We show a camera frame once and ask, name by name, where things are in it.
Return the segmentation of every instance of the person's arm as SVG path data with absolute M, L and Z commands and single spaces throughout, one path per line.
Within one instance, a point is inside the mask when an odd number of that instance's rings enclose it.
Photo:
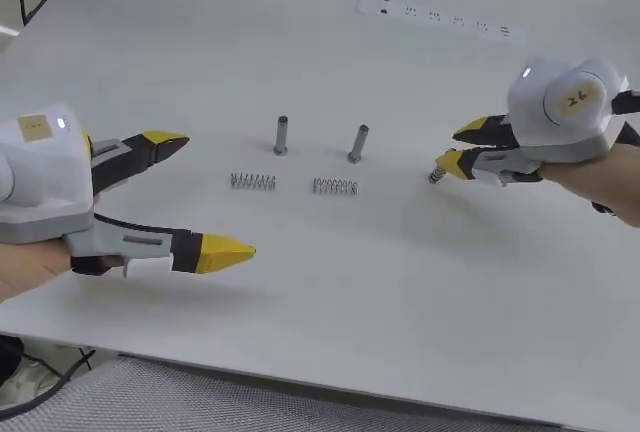
M 0 244 L 0 302 L 33 289 L 71 267 L 61 240 L 35 244 Z
M 581 164 L 544 164 L 543 179 L 587 200 L 605 205 L 620 220 L 640 227 L 640 148 L 615 144 L 609 154 Z

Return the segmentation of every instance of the coil spring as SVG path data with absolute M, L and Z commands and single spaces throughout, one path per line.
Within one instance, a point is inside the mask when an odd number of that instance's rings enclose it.
M 274 190 L 275 175 L 231 173 L 231 187 L 234 189 Z
M 429 180 L 430 184 L 437 184 L 438 182 L 440 182 L 444 178 L 445 175 L 447 175 L 447 171 L 444 170 L 442 167 L 438 167 L 436 165 L 436 167 L 429 174 L 427 179 Z
M 313 179 L 313 192 L 316 194 L 358 195 L 358 183 L 353 180 Z

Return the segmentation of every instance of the metal rod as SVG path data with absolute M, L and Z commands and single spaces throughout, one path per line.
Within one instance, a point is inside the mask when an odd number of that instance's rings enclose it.
M 286 115 L 278 117 L 278 131 L 276 133 L 276 145 L 273 152 L 276 155 L 285 155 L 287 153 L 287 127 L 289 119 Z
M 356 140 L 353 143 L 353 148 L 347 156 L 349 162 L 351 162 L 352 164 L 357 164 L 358 162 L 360 162 L 360 159 L 362 158 L 362 149 L 364 148 L 364 141 L 367 140 L 368 133 L 369 127 L 367 127 L 365 124 L 362 124 L 358 128 L 358 135 L 356 135 Z

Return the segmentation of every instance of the outlet socket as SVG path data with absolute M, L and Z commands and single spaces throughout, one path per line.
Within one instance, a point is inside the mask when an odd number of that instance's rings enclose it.
M 448 29 L 452 32 L 476 35 L 490 40 L 526 43 L 523 30 L 507 25 L 492 25 L 464 15 L 450 15 L 440 9 L 409 5 L 395 0 L 358 0 L 358 11 L 365 15 L 381 15 L 414 24 Z

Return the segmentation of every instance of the white table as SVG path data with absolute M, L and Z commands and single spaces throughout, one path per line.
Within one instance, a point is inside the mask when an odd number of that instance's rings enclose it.
M 65 101 L 95 139 L 190 135 L 100 212 L 258 253 L 207 277 L 68 274 L 0 305 L 0 332 L 639 430 L 637 232 L 551 184 L 424 177 L 455 129 L 504 112 L 531 54 L 603 55 L 640 84 L 638 0 L 405 1 L 528 42 L 361 15 L 356 0 L 51 0 L 0 56 L 2 114 Z M 286 157 L 271 152 L 281 114 Z M 232 171 L 275 174 L 278 190 L 230 190 Z M 313 195 L 318 176 L 360 195 Z

